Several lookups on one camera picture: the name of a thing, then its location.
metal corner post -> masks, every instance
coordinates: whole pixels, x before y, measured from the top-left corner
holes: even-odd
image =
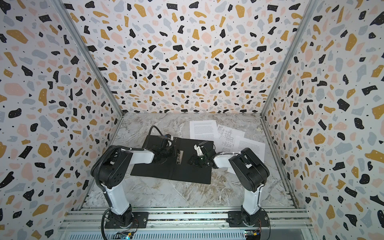
[[[297,33],[295,37],[293,38],[292,44],[289,47],[288,53],[285,56],[285,59],[283,61],[283,65],[281,66],[281,69],[279,73],[277,74],[276,80],[272,85],[271,91],[268,94],[268,97],[265,101],[264,107],[261,111],[261,116],[265,116],[269,104],[272,102],[273,95],[276,93],[278,87],[280,86],[281,81],[283,80],[283,76],[289,66],[289,63],[291,62],[291,59],[293,58],[293,55],[295,54],[295,51],[297,49],[297,46],[300,43],[300,40],[307,28],[308,22],[312,17],[312,14],[320,0],[309,0],[309,3],[307,5],[307,8],[304,11],[303,19],[297,29]]]
[[[86,62],[88,63],[89,67],[95,73],[97,79],[99,80],[100,85],[103,87],[104,93],[109,98],[112,106],[115,108],[115,111],[119,115],[119,118],[124,115],[119,104],[116,101],[116,98],[113,96],[111,90],[108,87],[108,84],[104,81],[104,77],[101,74],[99,68],[97,67],[95,61],[93,60],[93,57],[88,51],[87,46],[81,39],[80,33],[77,31],[77,28],[73,21],[71,20],[71,17],[67,10],[64,7],[64,4],[61,0],[51,0],[51,3],[53,7],[55,8],[56,12],[59,14],[60,18],[62,19],[66,29],[69,31],[71,36],[73,37],[73,40],[75,41],[77,47],[79,48],[80,52],[83,54],[83,57],[85,58]]]

terrazzo pattern wall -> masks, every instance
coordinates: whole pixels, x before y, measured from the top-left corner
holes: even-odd
[[[383,23],[383,1],[319,1],[265,116],[319,239],[384,239]]]
[[[118,119],[50,2],[0,8],[0,239],[53,239]]]
[[[66,0],[124,112],[262,109],[306,0]]]

patterned wallpaper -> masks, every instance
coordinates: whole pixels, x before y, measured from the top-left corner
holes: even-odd
[[[383,1],[319,1],[265,116],[319,239],[384,239],[383,23]]]
[[[116,113],[50,2],[0,8],[0,239],[53,239]]]
[[[66,0],[124,112],[262,109],[306,0]]]

black mounting plate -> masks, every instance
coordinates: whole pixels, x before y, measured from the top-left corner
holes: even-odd
[[[260,214],[257,219],[260,220],[262,227],[269,227],[270,223],[268,221],[267,213],[264,211],[264,209],[260,209]],[[243,223],[241,218],[241,211],[229,211],[227,222],[229,223],[229,227],[249,227]],[[258,221],[253,227],[255,227],[255,229],[260,227]]]
[[[148,212],[132,212],[133,214],[133,226],[131,227],[131,230],[135,230],[137,228],[146,228],[147,222],[148,222]],[[111,219],[109,222],[105,223],[105,229],[116,229],[120,228],[119,222],[115,221],[114,219]]]

back wall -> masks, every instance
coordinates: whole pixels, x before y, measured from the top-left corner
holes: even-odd
[[[66,0],[124,112],[262,109],[304,0]]]

